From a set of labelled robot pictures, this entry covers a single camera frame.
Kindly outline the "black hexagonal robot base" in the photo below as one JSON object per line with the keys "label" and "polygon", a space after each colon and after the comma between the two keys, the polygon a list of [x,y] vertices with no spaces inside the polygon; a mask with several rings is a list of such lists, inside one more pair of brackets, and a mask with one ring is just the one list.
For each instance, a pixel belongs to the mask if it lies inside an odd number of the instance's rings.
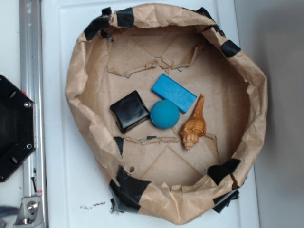
{"label": "black hexagonal robot base", "polygon": [[5,76],[0,76],[0,181],[10,176],[35,150],[34,103]]}

